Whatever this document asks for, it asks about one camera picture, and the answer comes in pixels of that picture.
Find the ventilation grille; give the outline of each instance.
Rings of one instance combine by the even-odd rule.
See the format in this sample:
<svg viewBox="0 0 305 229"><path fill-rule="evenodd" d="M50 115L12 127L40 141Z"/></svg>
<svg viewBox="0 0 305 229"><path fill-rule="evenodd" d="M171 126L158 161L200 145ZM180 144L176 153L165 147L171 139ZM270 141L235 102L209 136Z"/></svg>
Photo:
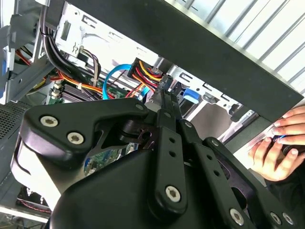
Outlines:
<svg viewBox="0 0 305 229"><path fill-rule="evenodd" d="M31 105L24 102L9 102L6 105L0 105L0 141L3 141L16 131L21 123L23 113Z"/></svg>

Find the hand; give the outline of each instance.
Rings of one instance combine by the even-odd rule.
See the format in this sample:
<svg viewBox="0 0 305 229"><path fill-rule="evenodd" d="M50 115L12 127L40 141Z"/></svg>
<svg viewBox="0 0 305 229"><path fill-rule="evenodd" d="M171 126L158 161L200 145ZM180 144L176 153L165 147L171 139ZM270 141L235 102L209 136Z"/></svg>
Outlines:
<svg viewBox="0 0 305 229"><path fill-rule="evenodd" d="M284 145L305 145L305 106L295 108L274 124L275 135L294 135L280 139Z"/></svg>
<svg viewBox="0 0 305 229"><path fill-rule="evenodd" d="M257 143L249 152L249 158L253 161L252 169L271 181L286 179L305 159L304 155L298 156L298 151L292 149L284 156L281 152L282 144L276 141L267 152L271 138Z"/></svg>

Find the gray metal panel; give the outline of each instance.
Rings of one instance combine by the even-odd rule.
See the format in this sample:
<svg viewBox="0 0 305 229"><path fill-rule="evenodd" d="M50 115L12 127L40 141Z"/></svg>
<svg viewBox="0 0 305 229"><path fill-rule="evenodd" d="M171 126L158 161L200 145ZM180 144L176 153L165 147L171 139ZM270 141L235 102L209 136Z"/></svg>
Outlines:
<svg viewBox="0 0 305 229"><path fill-rule="evenodd" d="M10 49L18 49L35 39L34 28L39 21L40 8L24 15L15 14L10 20Z"/></svg>
<svg viewBox="0 0 305 229"><path fill-rule="evenodd" d="M43 56L35 62L35 64L29 66L26 70L18 75L10 78L7 86L6 101L18 101L25 94L38 84L44 76L46 76L54 66L47 61L47 57Z"/></svg>

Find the black panel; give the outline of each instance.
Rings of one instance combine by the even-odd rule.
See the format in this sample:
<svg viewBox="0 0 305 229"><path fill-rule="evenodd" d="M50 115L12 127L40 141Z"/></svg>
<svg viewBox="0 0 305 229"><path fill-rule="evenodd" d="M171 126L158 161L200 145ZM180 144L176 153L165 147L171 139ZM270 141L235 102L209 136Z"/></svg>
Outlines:
<svg viewBox="0 0 305 229"><path fill-rule="evenodd" d="M273 122L302 96L163 0L68 0Z"/></svg>
<svg viewBox="0 0 305 229"><path fill-rule="evenodd" d="M272 123L266 119L258 117L247 127L242 127L242 129L228 139L224 145L229 151L235 153L257 135L259 135L262 131L268 128L271 124Z"/></svg>

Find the finger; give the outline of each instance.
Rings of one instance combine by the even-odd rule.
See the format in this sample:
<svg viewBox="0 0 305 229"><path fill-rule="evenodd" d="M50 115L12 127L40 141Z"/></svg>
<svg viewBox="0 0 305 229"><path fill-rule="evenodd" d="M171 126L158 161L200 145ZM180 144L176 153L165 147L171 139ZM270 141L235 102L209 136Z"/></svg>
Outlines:
<svg viewBox="0 0 305 229"><path fill-rule="evenodd" d="M248 159L249 159L249 165L250 167L252 167L254 165L254 155L255 155L255 152L257 150L257 148L260 146L260 144L262 143L262 141L256 143L252 148L251 150L248 152Z"/></svg>
<svg viewBox="0 0 305 229"><path fill-rule="evenodd" d="M291 169L290 169L290 174L295 171L296 168L298 168L304 161L305 159L305 154L300 155L296 158L295 162L293 163Z"/></svg>
<svg viewBox="0 0 305 229"><path fill-rule="evenodd" d="M305 145L305 135L283 137L278 140L283 145Z"/></svg>
<svg viewBox="0 0 305 229"><path fill-rule="evenodd" d="M286 125L295 125L305 123L305 114L297 114L289 118L283 118L274 123L276 127L286 126Z"/></svg>
<svg viewBox="0 0 305 229"><path fill-rule="evenodd" d="M275 171L275 166L279 155L281 154L281 149L283 145L281 143L275 142L272 148L267 153L264 161L263 171L265 174L273 173Z"/></svg>
<svg viewBox="0 0 305 229"><path fill-rule="evenodd" d="M302 135L305 134L305 124L278 127L273 130L275 135Z"/></svg>
<svg viewBox="0 0 305 229"><path fill-rule="evenodd" d="M271 138L267 137L265 140L259 145L254 155L254 166L261 168L264 164L264 156L267 152L267 148L271 143Z"/></svg>
<svg viewBox="0 0 305 229"><path fill-rule="evenodd" d="M257 148L260 146L261 143L262 143L261 141L258 142L258 143L256 143L256 144L252 147L252 149L249 151L248 156L249 156L250 159L254 160L255 152L256 152Z"/></svg>
<svg viewBox="0 0 305 229"><path fill-rule="evenodd" d="M289 172L297 158L298 151L292 149L288 152L286 157L282 160L279 166L276 168L275 173L280 178L286 178L289 175Z"/></svg>
<svg viewBox="0 0 305 229"><path fill-rule="evenodd" d="M288 118L293 115L299 115L305 113L305 106L294 108L290 111L288 111L286 114L283 115L283 118Z"/></svg>

